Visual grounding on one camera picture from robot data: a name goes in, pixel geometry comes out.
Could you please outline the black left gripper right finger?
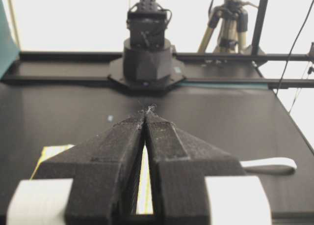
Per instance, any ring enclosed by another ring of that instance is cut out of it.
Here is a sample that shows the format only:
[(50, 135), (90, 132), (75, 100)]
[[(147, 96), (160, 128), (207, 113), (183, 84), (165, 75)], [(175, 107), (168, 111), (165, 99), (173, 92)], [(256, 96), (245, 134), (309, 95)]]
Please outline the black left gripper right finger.
[(144, 132), (158, 224), (271, 224), (260, 179), (247, 175), (236, 157), (152, 112)]

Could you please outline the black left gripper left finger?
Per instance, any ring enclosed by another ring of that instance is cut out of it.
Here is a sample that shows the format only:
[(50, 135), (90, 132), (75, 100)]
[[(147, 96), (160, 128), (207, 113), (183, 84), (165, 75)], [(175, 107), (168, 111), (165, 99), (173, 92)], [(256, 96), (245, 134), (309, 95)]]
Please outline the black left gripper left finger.
[(110, 225), (136, 204), (143, 114), (47, 160), (11, 198), (9, 225)]

